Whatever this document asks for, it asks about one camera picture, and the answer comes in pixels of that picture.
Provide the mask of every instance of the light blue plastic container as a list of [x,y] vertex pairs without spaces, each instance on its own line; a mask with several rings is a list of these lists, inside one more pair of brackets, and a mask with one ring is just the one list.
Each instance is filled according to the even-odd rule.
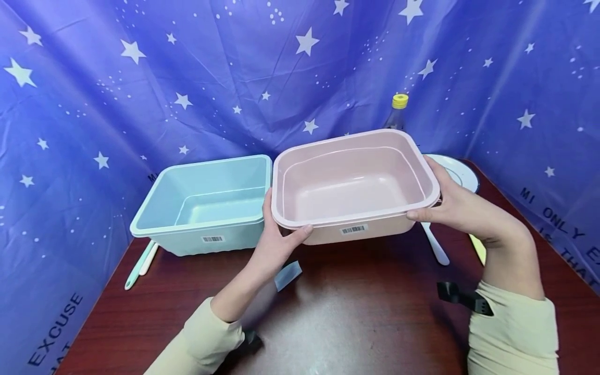
[[256,247],[271,175],[266,155],[169,167],[133,218],[131,234],[177,256]]

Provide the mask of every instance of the pink plastic container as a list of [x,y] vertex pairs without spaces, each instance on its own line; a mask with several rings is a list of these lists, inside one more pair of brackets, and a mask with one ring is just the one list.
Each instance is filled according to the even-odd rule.
[[306,245],[395,235],[440,186],[412,138],[381,129],[290,148],[275,160],[271,211],[284,228],[314,226]]

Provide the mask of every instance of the white plate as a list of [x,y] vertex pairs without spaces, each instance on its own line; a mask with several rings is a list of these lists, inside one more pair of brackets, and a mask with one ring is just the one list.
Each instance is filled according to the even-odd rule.
[[444,167],[450,177],[458,184],[474,193],[479,189],[479,179],[473,170],[462,161],[449,156],[427,154],[430,158]]

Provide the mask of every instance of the container rim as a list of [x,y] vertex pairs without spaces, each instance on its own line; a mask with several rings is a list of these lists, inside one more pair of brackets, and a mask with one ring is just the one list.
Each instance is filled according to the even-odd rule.
[[133,220],[131,221],[131,224],[129,225],[129,231],[131,232],[131,234],[134,237],[149,237],[151,235],[189,232],[190,230],[220,229],[222,227],[232,227],[232,226],[239,226],[239,225],[261,223],[262,221],[264,221],[262,210],[259,212],[259,214],[254,215],[254,216],[247,216],[247,217],[228,219],[228,220],[215,220],[215,221],[207,221],[204,223],[171,225],[171,226],[154,227],[154,228],[147,228],[147,229],[140,229],[137,227],[137,224],[140,220],[140,217],[143,215],[146,205],[152,199],[152,195],[154,194],[154,191],[157,189],[157,186],[159,185],[160,181],[164,178],[165,174],[168,173],[170,170],[182,168],[182,167],[195,166],[195,165],[199,165],[199,164],[202,164],[202,165],[218,164],[218,163],[223,163],[226,161],[254,159],[254,158],[260,158],[265,161],[265,169],[266,169],[265,194],[266,194],[266,192],[271,187],[271,178],[272,178],[272,174],[273,174],[272,161],[271,161],[271,158],[269,158],[267,155],[259,154],[259,155],[251,155],[251,156],[244,156],[244,157],[237,157],[237,158],[230,158],[230,159],[219,159],[219,160],[203,161],[203,162],[199,162],[199,163],[189,163],[189,164],[180,164],[180,165],[176,165],[176,166],[170,166],[170,167],[163,169],[163,171],[158,174],[158,177],[154,181],[152,187],[150,188],[150,191],[146,195],[146,198],[144,198],[144,201],[140,205],[140,208],[137,210],[136,215],[134,216]]
[[[314,227],[325,227],[325,226],[332,226],[332,225],[339,225],[339,224],[356,223],[359,221],[373,220],[373,219],[378,219],[378,218],[406,215],[406,213],[408,211],[433,206],[437,202],[437,200],[440,196],[439,182],[437,181],[435,175],[433,174],[433,171],[429,167],[429,164],[427,164],[425,158],[423,157],[423,154],[418,149],[415,141],[407,133],[400,131],[400,130],[396,130],[396,129],[371,130],[371,131],[366,131],[363,133],[352,134],[352,135],[343,136],[343,137],[336,137],[336,138],[326,139],[326,140],[322,140],[322,141],[318,141],[318,142],[314,142],[314,143],[308,143],[306,145],[292,147],[292,148],[289,148],[289,149],[285,150],[284,152],[282,152],[275,159],[275,163],[273,165],[273,170],[278,171],[280,160],[288,153],[295,151],[297,149],[312,147],[314,145],[321,145],[324,143],[340,142],[340,141],[346,140],[348,138],[363,137],[366,134],[374,134],[374,133],[389,133],[390,136],[401,136],[407,140],[411,150],[416,154],[419,164],[424,169],[425,174],[431,181],[432,191],[429,196],[426,196],[424,200],[417,202],[417,203],[412,203],[409,205],[399,206],[399,207],[395,207],[395,208],[381,209],[381,210],[377,210],[377,211],[373,211],[373,212],[369,212],[369,213],[342,215],[342,216],[331,217],[331,218],[319,218],[319,219],[315,219],[315,220],[295,221],[295,220],[288,220],[288,219],[284,218],[283,215],[277,211],[276,203],[277,203],[279,191],[273,191],[273,194],[271,197],[271,213],[273,215],[273,219],[275,220],[275,222],[278,223],[279,225],[281,225],[282,227],[285,227],[288,229],[298,229],[298,228],[301,228],[301,227],[303,227],[305,225],[309,225],[309,224],[312,224]],[[278,179],[279,179],[279,173],[274,173],[273,174],[273,186],[277,185]]]

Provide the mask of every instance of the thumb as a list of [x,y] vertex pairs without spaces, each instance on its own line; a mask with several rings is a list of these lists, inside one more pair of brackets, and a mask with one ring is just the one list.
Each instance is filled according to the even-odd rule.
[[293,232],[291,235],[287,236],[286,240],[293,247],[292,249],[294,249],[297,246],[299,246],[301,243],[306,241],[306,239],[308,237],[310,237],[312,232],[313,232],[313,226],[307,225],[307,226],[304,226],[304,227],[298,229],[297,231]]
[[437,212],[431,208],[420,208],[409,211],[406,213],[406,217],[412,221],[435,223],[437,219]]

